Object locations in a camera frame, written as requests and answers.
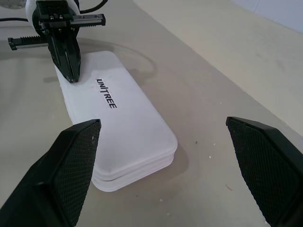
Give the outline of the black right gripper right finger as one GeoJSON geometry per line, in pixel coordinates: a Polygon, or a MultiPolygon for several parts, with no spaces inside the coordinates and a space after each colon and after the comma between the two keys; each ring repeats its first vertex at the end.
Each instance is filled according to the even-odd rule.
{"type": "Polygon", "coordinates": [[[227,117],[241,175],[272,227],[303,225],[303,155],[278,129],[227,117]]]}

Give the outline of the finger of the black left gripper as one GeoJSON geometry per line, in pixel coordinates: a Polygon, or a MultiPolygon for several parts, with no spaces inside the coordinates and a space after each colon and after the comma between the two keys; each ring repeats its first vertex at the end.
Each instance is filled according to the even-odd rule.
{"type": "Polygon", "coordinates": [[[65,42],[56,39],[53,36],[48,36],[49,51],[56,67],[62,73],[64,78],[73,82],[73,69],[67,53],[65,42]]]}
{"type": "Polygon", "coordinates": [[[65,54],[69,68],[69,75],[67,78],[69,82],[78,82],[80,78],[81,55],[77,42],[77,35],[75,33],[68,33],[65,44],[65,54]]]}

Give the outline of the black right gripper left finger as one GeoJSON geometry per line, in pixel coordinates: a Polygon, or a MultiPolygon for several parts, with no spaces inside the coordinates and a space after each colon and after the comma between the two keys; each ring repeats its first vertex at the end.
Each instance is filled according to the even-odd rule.
{"type": "Polygon", "coordinates": [[[101,121],[63,130],[0,209],[2,227],[74,227],[89,189],[101,121]]]}

